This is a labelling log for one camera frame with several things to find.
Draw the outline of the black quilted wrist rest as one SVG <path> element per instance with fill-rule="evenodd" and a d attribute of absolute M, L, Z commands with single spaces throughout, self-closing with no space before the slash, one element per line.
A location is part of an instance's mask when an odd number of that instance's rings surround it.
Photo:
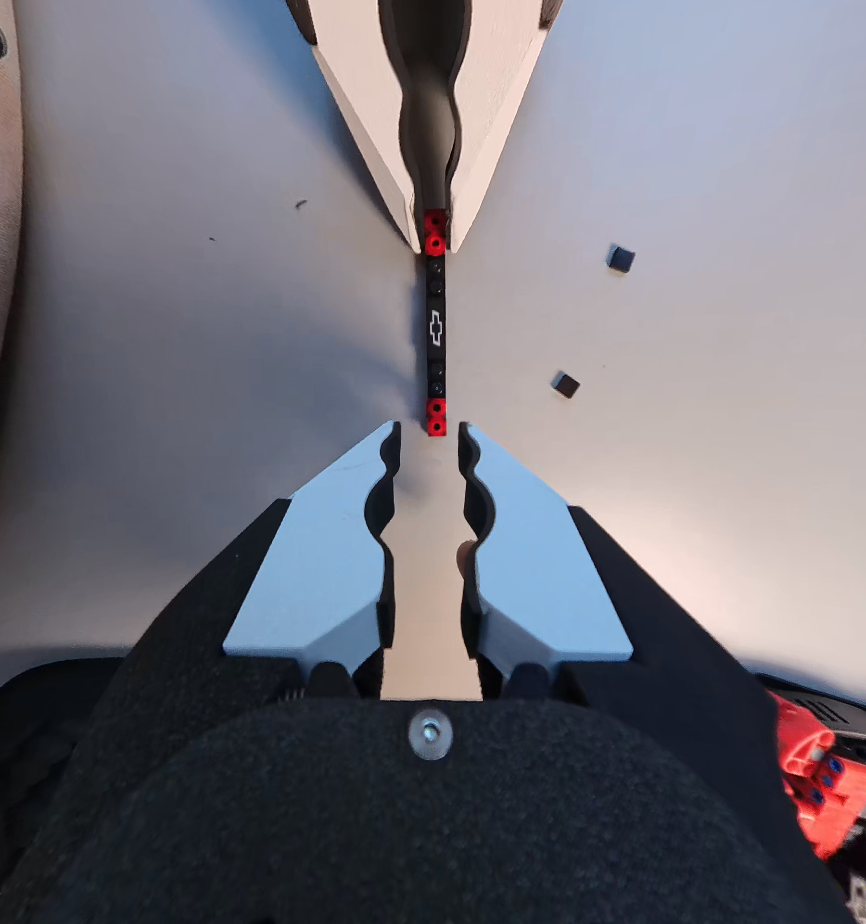
<path fill-rule="evenodd" d="M 123 656 L 33 667 L 0 687 L 0 889 L 42 826 Z"/>

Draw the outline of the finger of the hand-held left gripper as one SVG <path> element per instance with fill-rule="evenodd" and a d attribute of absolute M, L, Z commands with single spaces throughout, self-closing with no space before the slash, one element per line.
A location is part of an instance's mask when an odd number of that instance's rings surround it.
<path fill-rule="evenodd" d="M 403 89 L 383 38 L 377 1 L 311 1 L 314 57 L 393 220 L 413 252 L 415 184 L 402 152 Z"/>
<path fill-rule="evenodd" d="M 460 5 L 448 96 L 454 142 L 446 171 L 449 248 L 457 252 L 489 187 L 549 32 L 549 3 Z"/>

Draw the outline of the lego race car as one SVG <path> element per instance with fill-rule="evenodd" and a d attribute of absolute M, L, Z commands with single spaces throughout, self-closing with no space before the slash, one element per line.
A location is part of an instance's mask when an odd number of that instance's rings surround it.
<path fill-rule="evenodd" d="M 798 825 L 866 923 L 866 705 L 759 675 L 777 705 L 777 758 Z"/>

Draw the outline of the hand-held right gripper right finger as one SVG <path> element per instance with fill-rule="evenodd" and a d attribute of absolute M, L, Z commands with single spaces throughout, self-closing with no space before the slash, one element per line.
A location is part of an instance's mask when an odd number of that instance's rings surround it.
<path fill-rule="evenodd" d="M 568 503 L 479 427 L 462 422 L 463 515 L 476 540 L 463 581 L 469 657 L 504 679 L 522 664 L 626 663 L 634 646 Z"/>

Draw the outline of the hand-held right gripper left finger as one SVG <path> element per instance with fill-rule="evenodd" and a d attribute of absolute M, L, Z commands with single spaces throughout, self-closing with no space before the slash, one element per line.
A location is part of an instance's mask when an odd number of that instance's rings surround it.
<path fill-rule="evenodd" d="M 394 514 L 401 424 L 386 422 L 296 491 L 223 643 L 229 656 L 356 671 L 394 635 Z"/>

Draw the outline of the black lego plate white emblem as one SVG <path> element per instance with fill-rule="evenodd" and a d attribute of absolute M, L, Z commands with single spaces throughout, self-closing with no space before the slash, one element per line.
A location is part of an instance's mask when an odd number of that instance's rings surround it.
<path fill-rule="evenodd" d="M 430 437 L 447 433 L 446 403 L 446 251 L 447 214 L 430 209 L 424 214 L 425 348 L 427 363 L 426 426 Z"/>

